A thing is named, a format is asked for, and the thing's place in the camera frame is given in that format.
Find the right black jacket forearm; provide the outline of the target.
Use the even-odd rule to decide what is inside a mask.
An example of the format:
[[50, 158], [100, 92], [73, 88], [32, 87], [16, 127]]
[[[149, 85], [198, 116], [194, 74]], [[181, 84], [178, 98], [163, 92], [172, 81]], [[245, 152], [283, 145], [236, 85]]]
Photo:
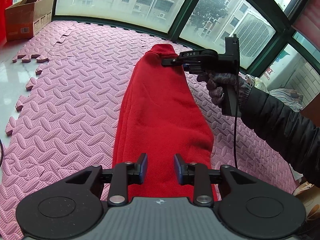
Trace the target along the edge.
[[241, 120], [306, 180], [319, 187], [319, 127], [277, 98], [253, 87]]

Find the right gloved hand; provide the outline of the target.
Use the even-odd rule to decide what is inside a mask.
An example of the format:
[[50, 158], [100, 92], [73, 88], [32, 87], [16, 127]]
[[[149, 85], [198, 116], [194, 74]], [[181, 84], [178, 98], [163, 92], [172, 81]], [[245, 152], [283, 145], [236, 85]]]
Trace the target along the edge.
[[231, 86], [238, 94], [238, 106], [242, 108], [251, 92], [252, 87], [240, 76], [230, 73], [210, 73], [197, 76], [198, 82], [205, 82], [209, 96], [214, 105], [222, 107], [222, 101], [225, 98], [223, 86]]

